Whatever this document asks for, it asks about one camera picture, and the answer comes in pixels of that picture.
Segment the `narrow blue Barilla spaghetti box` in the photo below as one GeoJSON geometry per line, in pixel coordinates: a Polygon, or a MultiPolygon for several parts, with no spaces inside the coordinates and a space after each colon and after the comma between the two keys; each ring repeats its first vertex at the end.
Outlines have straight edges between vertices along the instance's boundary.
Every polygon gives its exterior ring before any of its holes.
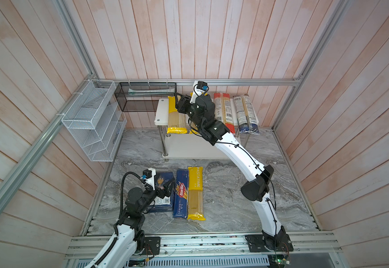
{"type": "Polygon", "coordinates": [[[174,218],[187,218],[188,217],[188,184],[189,184],[189,171],[188,169],[178,169],[177,177],[175,179],[175,192],[174,192],[174,218]]]}

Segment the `yellow Pastatime spaghetti pack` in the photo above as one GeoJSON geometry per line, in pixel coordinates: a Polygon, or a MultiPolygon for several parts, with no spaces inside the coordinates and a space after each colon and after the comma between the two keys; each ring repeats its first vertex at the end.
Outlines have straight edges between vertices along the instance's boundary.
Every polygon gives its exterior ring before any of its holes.
{"type": "MultiPolygon", "coordinates": [[[[191,104],[195,103],[195,100],[197,98],[198,94],[196,92],[196,90],[193,90],[193,92],[191,93],[191,96],[190,96],[190,101],[189,101],[189,105],[191,106],[191,104]]],[[[193,120],[191,119],[191,115],[189,114],[188,115],[188,126],[189,126],[189,133],[190,134],[196,134],[198,135],[198,127],[196,126],[196,124],[193,122],[193,120]]]]}
{"type": "Polygon", "coordinates": [[[188,219],[205,221],[203,212],[203,167],[189,167],[188,219]]]}
{"type": "Polygon", "coordinates": [[[166,134],[186,134],[185,114],[179,113],[175,108],[175,97],[168,97],[168,126],[166,134]]]}

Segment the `wide blue Barilla pasta box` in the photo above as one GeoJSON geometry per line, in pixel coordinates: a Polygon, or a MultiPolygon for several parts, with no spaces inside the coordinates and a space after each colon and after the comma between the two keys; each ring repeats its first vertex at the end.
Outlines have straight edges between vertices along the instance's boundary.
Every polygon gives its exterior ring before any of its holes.
{"type": "MultiPolygon", "coordinates": [[[[155,187],[163,186],[163,184],[174,178],[173,172],[160,172],[155,176],[155,187]]],[[[165,198],[156,197],[152,204],[147,208],[147,213],[155,212],[172,212],[174,207],[174,192],[175,192],[175,179],[174,179],[174,191],[172,196],[165,198]]]]}

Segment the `red clear spaghetti pack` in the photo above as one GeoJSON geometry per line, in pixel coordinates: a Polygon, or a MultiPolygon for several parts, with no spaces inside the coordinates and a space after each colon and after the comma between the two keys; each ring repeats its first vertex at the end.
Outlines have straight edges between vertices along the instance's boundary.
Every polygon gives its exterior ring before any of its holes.
{"type": "Polygon", "coordinates": [[[232,134],[235,134],[230,95],[227,93],[215,93],[215,118],[225,124],[232,134]]]}

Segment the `blue clear spaghetti pack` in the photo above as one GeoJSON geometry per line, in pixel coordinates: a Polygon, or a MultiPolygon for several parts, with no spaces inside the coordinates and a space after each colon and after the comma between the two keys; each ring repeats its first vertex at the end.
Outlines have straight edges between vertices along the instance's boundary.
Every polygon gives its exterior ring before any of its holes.
{"type": "Polygon", "coordinates": [[[259,121],[249,95],[234,96],[239,132],[259,135],[259,121]]]}

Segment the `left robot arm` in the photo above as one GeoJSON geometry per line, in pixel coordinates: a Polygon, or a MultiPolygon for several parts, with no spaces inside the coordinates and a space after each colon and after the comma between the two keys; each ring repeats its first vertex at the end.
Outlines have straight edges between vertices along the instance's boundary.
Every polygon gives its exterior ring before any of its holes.
{"type": "Polygon", "coordinates": [[[156,198],[167,198],[175,190],[175,178],[166,180],[155,169],[148,168],[142,175],[126,172],[121,181],[121,194],[124,193],[126,178],[132,175],[144,186],[128,191],[127,197],[120,198],[119,217],[113,225],[114,233],[105,246],[86,266],[88,268],[124,268],[126,265],[147,264],[160,250],[160,237],[145,238],[142,226],[145,213],[154,206],[156,198]]]}

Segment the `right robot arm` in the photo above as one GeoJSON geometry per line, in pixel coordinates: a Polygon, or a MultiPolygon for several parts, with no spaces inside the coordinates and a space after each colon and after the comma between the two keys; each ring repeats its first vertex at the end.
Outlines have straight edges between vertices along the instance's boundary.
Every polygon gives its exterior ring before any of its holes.
{"type": "Polygon", "coordinates": [[[276,206],[270,199],[270,181],[274,173],[271,165],[257,161],[236,140],[226,125],[215,119],[215,105],[209,95],[186,96],[175,94],[175,108],[188,116],[188,124],[195,125],[194,133],[223,152],[242,172],[247,182],[241,187],[242,195],[252,202],[261,222],[262,236],[246,239],[261,252],[294,250],[291,239],[278,220],[276,206]]]}

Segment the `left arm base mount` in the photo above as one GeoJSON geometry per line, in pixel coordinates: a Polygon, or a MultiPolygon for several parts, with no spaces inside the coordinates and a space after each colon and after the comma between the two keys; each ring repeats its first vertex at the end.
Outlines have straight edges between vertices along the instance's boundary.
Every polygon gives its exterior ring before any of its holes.
{"type": "Polygon", "coordinates": [[[160,253],[161,237],[143,237],[135,240],[135,255],[158,255],[160,253]]]}

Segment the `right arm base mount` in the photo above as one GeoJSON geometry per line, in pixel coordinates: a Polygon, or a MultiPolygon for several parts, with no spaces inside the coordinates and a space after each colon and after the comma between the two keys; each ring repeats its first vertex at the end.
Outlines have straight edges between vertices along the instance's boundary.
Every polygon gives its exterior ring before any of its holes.
{"type": "Polygon", "coordinates": [[[276,236],[264,234],[246,235],[250,252],[292,252],[294,251],[290,237],[286,233],[278,233],[276,236]]]}

